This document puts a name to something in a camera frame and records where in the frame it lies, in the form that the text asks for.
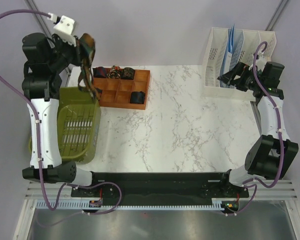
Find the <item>floral brown green tie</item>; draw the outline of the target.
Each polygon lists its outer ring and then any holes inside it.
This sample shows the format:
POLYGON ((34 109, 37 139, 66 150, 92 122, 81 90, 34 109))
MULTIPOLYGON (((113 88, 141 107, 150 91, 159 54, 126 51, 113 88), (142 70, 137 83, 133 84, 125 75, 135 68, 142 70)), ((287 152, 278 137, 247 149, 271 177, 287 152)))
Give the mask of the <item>floral brown green tie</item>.
POLYGON ((88 33, 84 33, 78 40, 80 50, 80 74, 77 80, 77 87, 81 92, 90 94, 92 100, 99 101, 101 96, 96 88, 93 86, 93 70, 92 63, 96 53, 96 44, 94 38, 88 33))

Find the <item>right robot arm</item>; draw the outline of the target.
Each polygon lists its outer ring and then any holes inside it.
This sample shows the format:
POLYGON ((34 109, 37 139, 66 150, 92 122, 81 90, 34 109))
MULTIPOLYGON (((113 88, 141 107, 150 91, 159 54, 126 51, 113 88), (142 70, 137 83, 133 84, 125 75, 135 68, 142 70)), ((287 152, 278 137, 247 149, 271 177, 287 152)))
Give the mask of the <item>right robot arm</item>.
POLYGON ((284 70, 282 64, 268 61, 263 70, 253 73, 253 68, 239 62, 218 80, 237 90, 252 91, 260 114, 261 134, 246 155, 243 166, 228 170, 227 178, 219 184, 219 191, 225 197, 232 196, 237 186, 242 187, 252 181, 271 188, 272 180, 277 183, 288 171, 295 159, 299 145, 290 140, 284 124, 284 93, 278 88, 284 70))

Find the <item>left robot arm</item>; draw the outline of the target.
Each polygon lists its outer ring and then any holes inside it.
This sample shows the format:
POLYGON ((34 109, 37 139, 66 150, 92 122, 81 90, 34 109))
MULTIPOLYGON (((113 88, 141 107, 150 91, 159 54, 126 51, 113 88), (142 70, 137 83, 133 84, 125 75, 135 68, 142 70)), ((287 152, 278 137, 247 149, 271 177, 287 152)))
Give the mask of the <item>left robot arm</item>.
POLYGON ((90 171, 72 160, 63 163, 58 145, 57 115, 62 80, 60 73, 69 65, 81 67, 88 85, 88 71, 95 56, 95 40, 87 33, 74 37, 74 44, 57 34, 49 39, 43 33, 31 33, 22 40, 27 61, 23 67, 23 95, 30 115, 32 153, 30 166, 22 170, 26 180, 81 185, 89 197, 96 196, 100 185, 90 171))

